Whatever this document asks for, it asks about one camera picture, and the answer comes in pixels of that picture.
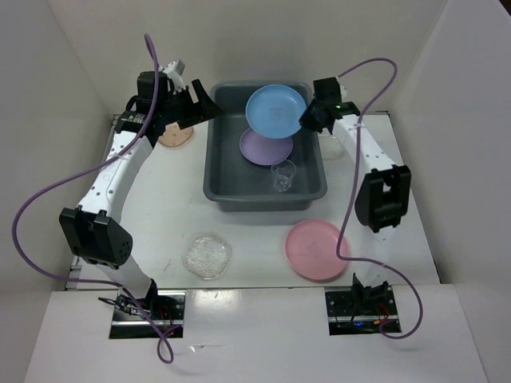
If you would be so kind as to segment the pink plastic plate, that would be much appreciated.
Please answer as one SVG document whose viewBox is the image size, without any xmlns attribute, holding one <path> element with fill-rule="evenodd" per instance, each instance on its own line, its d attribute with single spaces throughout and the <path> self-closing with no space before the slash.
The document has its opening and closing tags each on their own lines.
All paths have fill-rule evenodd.
<svg viewBox="0 0 511 383">
<path fill-rule="evenodd" d="M 288 232 L 284 245 L 291 269 L 312 282 L 337 279 L 347 267 L 347 261 L 336 254 L 339 234 L 340 230 L 325 220 L 297 223 Z"/>
</svg>

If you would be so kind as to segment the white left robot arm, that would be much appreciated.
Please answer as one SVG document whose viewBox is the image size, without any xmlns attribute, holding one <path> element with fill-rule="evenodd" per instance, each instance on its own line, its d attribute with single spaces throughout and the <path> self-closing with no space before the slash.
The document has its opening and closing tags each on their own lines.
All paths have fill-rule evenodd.
<svg viewBox="0 0 511 383">
<path fill-rule="evenodd" d="M 133 237 L 121 226 L 126 198 L 167 125 L 189 128 L 223 112 L 200 80 L 180 86 L 178 79 L 164 72 L 139 75 L 137 94 L 115 120 L 105 166 L 77 206 L 59 215 L 72 253 L 126 288 L 124 296 L 133 296 L 132 311 L 143 319 L 157 314 L 160 300 L 156 283 L 132 256 Z"/>
</svg>

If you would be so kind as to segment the peach square dish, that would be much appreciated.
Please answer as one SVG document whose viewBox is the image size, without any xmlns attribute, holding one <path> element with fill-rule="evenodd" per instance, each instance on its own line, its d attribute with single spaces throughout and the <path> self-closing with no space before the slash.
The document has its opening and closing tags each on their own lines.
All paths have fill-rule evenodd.
<svg viewBox="0 0 511 383">
<path fill-rule="evenodd" d="M 177 123 L 167 124 L 157 142 L 166 148 L 177 150 L 192 140 L 194 132 L 194 126 L 181 129 Z"/>
</svg>

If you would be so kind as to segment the purple plastic plate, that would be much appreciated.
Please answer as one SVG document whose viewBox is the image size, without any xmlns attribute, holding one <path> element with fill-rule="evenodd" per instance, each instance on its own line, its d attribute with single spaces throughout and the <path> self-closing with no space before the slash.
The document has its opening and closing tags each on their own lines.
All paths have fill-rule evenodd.
<svg viewBox="0 0 511 383">
<path fill-rule="evenodd" d="M 293 150 L 291 137 L 271 139 L 261 136 L 252 128 L 240 137 L 240 152 L 251 163 L 260 166 L 272 166 L 286 160 Z"/>
</svg>

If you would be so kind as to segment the blue plastic plate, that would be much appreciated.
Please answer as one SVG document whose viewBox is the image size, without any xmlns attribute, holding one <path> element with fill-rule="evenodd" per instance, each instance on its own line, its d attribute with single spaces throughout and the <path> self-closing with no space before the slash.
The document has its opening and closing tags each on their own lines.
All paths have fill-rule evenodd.
<svg viewBox="0 0 511 383">
<path fill-rule="evenodd" d="M 245 115 L 249 126 L 269 139 L 283 139 L 300 129 L 300 117 L 307 108 L 304 98 L 286 85 L 265 85 L 249 98 Z"/>
</svg>

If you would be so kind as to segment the grey plastic bin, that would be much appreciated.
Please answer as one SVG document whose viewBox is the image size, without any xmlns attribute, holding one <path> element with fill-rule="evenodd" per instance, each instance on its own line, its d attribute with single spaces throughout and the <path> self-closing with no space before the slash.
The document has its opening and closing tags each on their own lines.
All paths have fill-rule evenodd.
<svg viewBox="0 0 511 383">
<path fill-rule="evenodd" d="M 233 81 L 215 85 L 212 100 L 224 114 L 208 122 L 203 191 L 226 212 L 302 211 L 327 193 L 327 179 L 318 135 L 306 129 L 293 137 L 290 160 L 296 174 L 290 189 L 276 191 L 269 167 L 247 160 L 240 138 L 249 128 L 249 97 L 268 81 Z"/>
</svg>

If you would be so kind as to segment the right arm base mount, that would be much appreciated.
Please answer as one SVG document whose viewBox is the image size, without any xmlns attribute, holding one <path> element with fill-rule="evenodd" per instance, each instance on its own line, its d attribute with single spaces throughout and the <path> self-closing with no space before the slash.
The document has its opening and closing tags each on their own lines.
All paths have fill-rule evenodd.
<svg viewBox="0 0 511 383">
<path fill-rule="evenodd" d="M 330 336 L 378 334 L 380 325 L 387 333 L 401 332 L 391 287 L 375 302 L 355 304 L 349 287 L 325 289 L 324 296 Z"/>
</svg>

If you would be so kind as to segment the clear plastic cup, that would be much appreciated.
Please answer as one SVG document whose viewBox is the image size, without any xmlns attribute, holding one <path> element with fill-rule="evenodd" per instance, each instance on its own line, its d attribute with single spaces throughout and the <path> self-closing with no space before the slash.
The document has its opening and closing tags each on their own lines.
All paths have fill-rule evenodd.
<svg viewBox="0 0 511 383">
<path fill-rule="evenodd" d="M 275 162 L 271 166 L 273 188 L 278 192 L 287 192 L 295 178 L 296 166 L 291 160 Z"/>
</svg>

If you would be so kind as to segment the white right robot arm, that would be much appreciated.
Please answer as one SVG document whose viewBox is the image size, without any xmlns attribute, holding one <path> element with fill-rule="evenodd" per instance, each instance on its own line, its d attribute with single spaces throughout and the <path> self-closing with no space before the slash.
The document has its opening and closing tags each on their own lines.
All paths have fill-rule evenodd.
<svg viewBox="0 0 511 383">
<path fill-rule="evenodd" d="M 352 102 L 344 102 L 345 89 L 335 77 L 313 82 L 314 96 L 300 117 L 302 127 L 321 133 L 336 133 L 352 160 L 359 161 L 354 209 L 364 227 L 359 258 L 373 259 L 379 265 L 358 262 L 351 293 L 352 308 L 367 314 L 378 305 L 378 293 L 386 281 L 384 265 L 397 226 L 408 211 L 411 171 L 397 165 L 379 146 L 359 119 L 360 111 Z"/>
</svg>

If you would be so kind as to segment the clear textured square dish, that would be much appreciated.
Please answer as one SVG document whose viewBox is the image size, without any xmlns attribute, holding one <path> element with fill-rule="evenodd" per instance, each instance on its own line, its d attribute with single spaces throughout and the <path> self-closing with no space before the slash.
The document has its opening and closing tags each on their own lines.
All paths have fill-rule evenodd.
<svg viewBox="0 0 511 383">
<path fill-rule="evenodd" d="M 182 257 L 183 266 L 204 281 L 221 278 L 231 260 L 231 244 L 214 232 L 195 233 Z"/>
</svg>

